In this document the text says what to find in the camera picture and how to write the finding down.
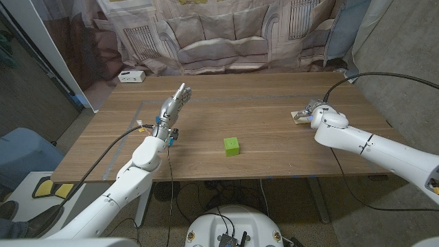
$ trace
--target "black cable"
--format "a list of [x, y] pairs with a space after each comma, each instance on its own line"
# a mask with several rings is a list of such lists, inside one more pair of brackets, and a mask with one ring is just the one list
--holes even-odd
[[221, 218], [222, 218], [222, 221], [223, 221], [224, 224], [226, 225], [226, 235], [228, 236], [228, 226], [227, 226], [226, 220], [224, 219], [224, 216], [221, 214], [221, 212], [220, 212], [220, 208], [219, 208], [219, 207], [217, 207], [217, 210], [218, 210], [219, 215], [220, 215]]
[[379, 210], [379, 211], [396, 211], [396, 212], [401, 212], [401, 211], [439, 211], [439, 209], [382, 209], [382, 208], [377, 208], [377, 207], [373, 207], [370, 206], [369, 204], [366, 204], [365, 202], [361, 201], [360, 199], [358, 199], [358, 197], [352, 192], [351, 188], [348, 185], [348, 181], [346, 180], [346, 175], [344, 174], [343, 168], [340, 165], [340, 162], [338, 161], [337, 156], [335, 155], [335, 152], [332, 148], [330, 148], [332, 151], [332, 154], [334, 155], [338, 167], [340, 167], [340, 171], [342, 171], [342, 175], [343, 175], [343, 180], [344, 180], [344, 184], [346, 185], [346, 187], [348, 188], [349, 192], [351, 193], [352, 197], [354, 197], [354, 199], [356, 199], [356, 201], [358, 201], [359, 203], [363, 204], [364, 206], [370, 208], [370, 209], [374, 209], [374, 210]]
[[227, 216], [220, 215], [218, 213], [203, 213], [202, 215], [200, 215], [200, 217], [203, 216], [203, 215], [216, 215], [216, 216], [220, 216], [220, 217], [226, 218], [232, 224], [232, 227], [233, 227], [232, 237], [235, 236], [235, 225], [233, 224], [233, 222]]
[[232, 198], [233, 198], [233, 195], [232, 195], [232, 198], [229, 198], [229, 197], [227, 197], [226, 195], [224, 195], [223, 194], [223, 191], [224, 190], [219, 190], [218, 188], [215, 188], [215, 190], [217, 191], [217, 195], [220, 195], [220, 196], [223, 196], [225, 199], [227, 199], [229, 202], [232, 202], [233, 200], [232, 200]]
[[221, 186], [222, 186], [222, 188], [223, 188], [223, 190], [220, 192], [221, 194], [222, 194], [222, 192], [224, 191], [224, 190], [232, 190], [232, 189], [229, 189], [229, 187], [234, 187], [234, 188], [236, 188], [236, 189], [240, 189], [241, 191], [242, 191], [242, 189], [245, 189], [245, 190], [247, 190], [248, 191], [248, 193], [251, 195], [251, 196], [253, 196], [254, 198], [256, 198], [257, 199], [257, 201], [258, 201], [258, 204], [259, 204], [259, 209], [262, 211], [262, 212], [264, 212], [265, 211], [265, 214], [267, 215], [268, 213], [267, 213], [267, 211], [266, 211], [266, 208], [264, 207], [264, 205], [263, 205], [263, 203], [262, 203], [262, 201], [261, 201], [261, 196], [262, 196], [262, 194], [261, 194], [261, 191], [260, 190], [257, 190], [257, 189], [254, 189], [254, 188], [249, 188], [249, 187], [245, 187], [245, 186], [237, 186], [237, 185], [223, 185], [221, 182], [219, 183]]
[[195, 183], [188, 183], [187, 185], [184, 185], [183, 187], [181, 187], [180, 191], [178, 191], [177, 196], [176, 196], [176, 204], [177, 204], [177, 209], [180, 212], [180, 214], [183, 216], [184, 219], [186, 219], [186, 221], [188, 221], [189, 224], [192, 224], [192, 221], [182, 212], [180, 205], [178, 204], [178, 196], [180, 195], [180, 192], [187, 186], [189, 185], [195, 185], [197, 187], [197, 192], [198, 192], [198, 203], [200, 203], [201, 208], [203, 209], [203, 211], [206, 211], [206, 209], [203, 207], [201, 201], [200, 201], [200, 186], [195, 184]]
[[166, 247], [169, 246], [169, 236], [171, 235], [172, 200], [174, 199], [174, 177], [172, 176], [171, 160], [169, 159], [169, 146], [167, 146], [167, 162], [169, 163], [169, 170], [171, 171], [171, 204], [169, 206], [169, 226], [167, 228]]
[[133, 222], [134, 222], [134, 225], [136, 226], [136, 229], [137, 229], [137, 238], [135, 239], [135, 238], [133, 238], [133, 237], [130, 237], [130, 239], [134, 239], [134, 240], [136, 240], [137, 241], [137, 243], [140, 245], [140, 247], [142, 247], [142, 244], [140, 243], [140, 240], [139, 240], [139, 227], [137, 226], [137, 224], [136, 224], [136, 221], [133, 219], [133, 218], [126, 218], [126, 219], [124, 219], [124, 220], [122, 220], [121, 222], [119, 222], [118, 223], [118, 225], [116, 225], [116, 227], [114, 227], [114, 229], [109, 233], [109, 234], [107, 234], [107, 236], [105, 236], [105, 237], [110, 237], [110, 235], [122, 224], [122, 223], [124, 223], [125, 221], [127, 221], [127, 220], [132, 220]]
[[349, 81], [350, 79], [358, 78], [358, 77], [361, 77], [361, 76], [364, 76], [364, 75], [383, 75], [383, 76], [392, 76], [392, 77], [398, 77], [398, 78], [405, 78], [405, 79], [408, 79], [408, 80], [417, 81], [417, 82], [420, 82], [420, 83], [422, 83], [422, 84], [425, 84], [425, 85], [428, 85], [428, 86], [434, 87], [435, 89], [439, 89], [439, 85], [434, 84], [433, 82], [429, 82], [429, 81], [426, 81], [426, 80], [423, 80], [423, 79], [420, 79], [420, 78], [416, 78], [416, 77], [414, 77], [414, 76], [410, 76], [410, 75], [403, 75], [403, 74], [399, 74], [399, 73], [388, 73], [388, 72], [365, 72], [365, 73], [359, 73], [359, 74], [357, 74], [357, 75], [349, 76], [349, 77], [347, 77], [347, 78], [345, 78], [345, 79], [343, 79], [343, 80], [337, 82], [336, 84], [334, 84], [334, 86], [332, 86], [332, 87], [328, 90], [327, 94], [324, 96], [324, 98], [323, 98], [323, 102], [328, 102], [329, 93], [330, 93], [335, 87], [337, 87], [338, 85], [340, 85], [341, 83], [343, 83], [343, 82], [347, 82], [347, 81]]
[[105, 157], [105, 155], [110, 151], [110, 149], [122, 138], [124, 138], [127, 134], [130, 134], [131, 132], [138, 130], [139, 128], [153, 128], [153, 125], [149, 124], [143, 124], [142, 126], [134, 127], [127, 132], [123, 133], [120, 137], [117, 137], [109, 146], [108, 148], [102, 153], [102, 155], [96, 160], [96, 162], [88, 169], [88, 171], [83, 175], [81, 180], [72, 188], [71, 193], [69, 193], [66, 198], [57, 206], [57, 209], [50, 215], [50, 217], [47, 218], [46, 222], [41, 225], [40, 228], [47, 228], [51, 224], [51, 218], [61, 210], [61, 208], [68, 202], [78, 191], [78, 189], [84, 184], [84, 181], [86, 180], [87, 176], [95, 169], [97, 164]]

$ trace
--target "concrete floor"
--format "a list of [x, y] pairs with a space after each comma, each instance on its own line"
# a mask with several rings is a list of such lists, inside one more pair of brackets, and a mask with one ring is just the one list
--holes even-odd
[[[58, 147], [63, 152], [74, 144], [93, 115], [90, 109], [84, 110], [58, 139]], [[349, 177], [347, 180], [359, 198], [375, 207], [439, 209], [417, 188], [396, 176], [381, 182], [373, 182], [368, 177]], [[258, 189], [257, 182], [245, 180], [243, 184]], [[210, 200], [212, 191], [205, 189], [203, 182], [196, 183], [201, 187], [200, 200], [204, 204]], [[305, 246], [411, 246], [439, 235], [436, 226], [439, 213], [384, 212], [366, 208], [353, 199], [341, 178], [320, 178], [331, 224], [320, 222], [306, 179], [270, 179], [263, 180], [263, 184], [271, 218], [285, 237], [295, 237]], [[178, 197], [180, 208], [192, 220], [203, 213], [196, 196], [196, 188], [189, 186]], [[102, 236], [107, 236], [127, 217], [134, 217], [137, 202], [136, 199], [123, 208]], [[153, 197], [145, 224], [139, 229], [142, 246], [165, 246], [168, 220], [169, 202], [160, 202]], [[178, 212], [174, 201], [169, 245], [184, 246], [188, 227], [189, 223]], [[125, 221], [112, 236], [137, 237], [137, 232], [131, 221]]]
[[[439, 2], [394, 0], [355, 55], [361, 72], [438, 83]], [[439, 91], [400, 78], [365, 76], [355, 85], [414, 148], [439, 154]]]

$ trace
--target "black connector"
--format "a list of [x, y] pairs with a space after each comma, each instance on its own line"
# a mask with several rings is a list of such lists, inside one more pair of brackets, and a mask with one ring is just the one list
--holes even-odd
[[246, 244], [246, 239], [247, 239], [247, 232], [244, 231], [244, 233], [242, 233], [241, 244], [239, 245], [239, 247], [244, 247], [244, 244]]
[[174, 140], [177, 140], [177, 139], [178, 139], [178, 129], [177, 129], [177, 128], [174, 128], [174, 129], [172, 130], [172, 132], [171, 132], [171, 138], [174, 139]]

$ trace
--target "blue chair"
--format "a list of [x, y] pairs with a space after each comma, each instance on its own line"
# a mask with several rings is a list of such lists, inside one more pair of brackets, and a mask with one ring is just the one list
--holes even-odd
[[13, 130], [0, 138], [0, 192], [16, 189], [30, 172], [54, 171], [63, 158], [60, 150], [34, 131]]

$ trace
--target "robotic hand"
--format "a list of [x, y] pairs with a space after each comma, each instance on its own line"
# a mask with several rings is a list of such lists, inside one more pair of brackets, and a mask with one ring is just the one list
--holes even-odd
[[323, 105], [322, 100], [311, 100], [308, 106], [305, 107], [304, 110], [301, 110], [297, 112], [297, 114], [294, 116], [294, 120], [300, 119], [301, 117], [309, 117], [313, 114], [314, 109], [317, 107]]
[[191, 99], [192, 90], [187, 88], [184, 83], [176, 91], [174, 96], [166, 99], [158, 115], [157, 126], [152, 131], [152, 136], [166, 141], [169, 130], [178, 119], [181, 108]]

